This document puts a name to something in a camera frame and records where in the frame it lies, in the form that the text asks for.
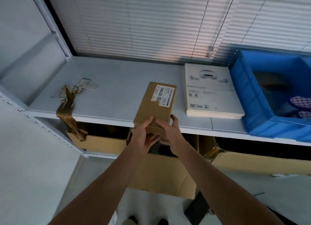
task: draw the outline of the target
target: black shoe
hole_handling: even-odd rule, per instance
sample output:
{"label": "black shoe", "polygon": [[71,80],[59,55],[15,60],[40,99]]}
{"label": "black shoe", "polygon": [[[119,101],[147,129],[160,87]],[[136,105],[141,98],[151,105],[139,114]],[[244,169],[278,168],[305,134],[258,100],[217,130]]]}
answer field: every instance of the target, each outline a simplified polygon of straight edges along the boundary
{"label": "black shoe", "polygon": [[158,225],[169,225],[169,222],[166,219],[161,219]]}
{"label": "black shoe", "polygon": [[138,225],[137,219],[134,215],[130,216],[128,219],[132,220],[134,223]]}

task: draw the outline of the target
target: white label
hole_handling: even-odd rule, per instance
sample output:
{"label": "white label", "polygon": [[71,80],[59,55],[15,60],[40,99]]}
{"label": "white label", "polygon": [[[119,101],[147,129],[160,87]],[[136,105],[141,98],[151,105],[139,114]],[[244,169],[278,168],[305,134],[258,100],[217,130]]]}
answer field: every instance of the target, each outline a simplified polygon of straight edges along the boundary
{"label": "white label", "polygon": [[151,101],[159,101],[160,106],[169,107],[175,88],[170,86],[157,85]]}

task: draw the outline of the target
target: hand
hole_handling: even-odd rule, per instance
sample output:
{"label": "hand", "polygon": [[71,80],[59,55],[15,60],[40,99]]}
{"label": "hand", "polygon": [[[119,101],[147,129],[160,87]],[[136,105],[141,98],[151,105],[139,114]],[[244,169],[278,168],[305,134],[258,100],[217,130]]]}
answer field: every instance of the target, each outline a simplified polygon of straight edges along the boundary
{"label": "hand", "polygon": [[146,134],[146,127],[152,122],[152,119],[151,116],[137,128],[132,129],[133,135],[129,145],[138,147],[143,153],[148,153],[150,147],[160,139],[160,136],[155,137],[154,134]]}
{"label": "hand", "polygon": [[177,147],[180,144],[187,142],[179,129],[178,118],[174,115],[171,115],[171,118],[173,120],[172,125],[169,125],[166,121],[160,119],[156,119],[155,122],[163,127],[166,133],[167,140],[161,139],[160,141],[164,144],[169,145],[173,154],[177,155]]}

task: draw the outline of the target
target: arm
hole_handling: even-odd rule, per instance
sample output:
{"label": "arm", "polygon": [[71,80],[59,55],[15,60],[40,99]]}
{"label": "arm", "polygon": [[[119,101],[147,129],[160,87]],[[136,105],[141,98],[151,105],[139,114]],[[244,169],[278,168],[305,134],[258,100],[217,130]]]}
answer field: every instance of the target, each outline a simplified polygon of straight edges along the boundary
{"label": "arm", "polygon": [[119,157],[72,200],[49,225],[108,224],[142,158],[160,137],[146,136],[152,117],[132,130],[130,144]]}
{"label": "arm", "polygon": [[179,157],[223,225],[284,225],[254,196],[191,147],[180,132],[178,119],[173,115],[172,119],[172,126],[159,119],[156,122],[165,129],[172,152]]}

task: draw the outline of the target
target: person's left hand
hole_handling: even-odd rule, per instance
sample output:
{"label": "person's left hand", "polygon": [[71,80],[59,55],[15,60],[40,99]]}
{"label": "person's left hand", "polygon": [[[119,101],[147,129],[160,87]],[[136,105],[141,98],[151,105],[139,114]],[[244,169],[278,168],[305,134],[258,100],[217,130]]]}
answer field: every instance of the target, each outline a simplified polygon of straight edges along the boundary
{"label": "person's left hand", "polygon": [[149,117],[143,121],[137,128],[132,129],[132,138],[129,145],[138,147],[143,153],[147,153],[150,147],[156,143],[160,136],[154,136],[154,134],[146,134],[146,127],[152,122],[153,117]]}

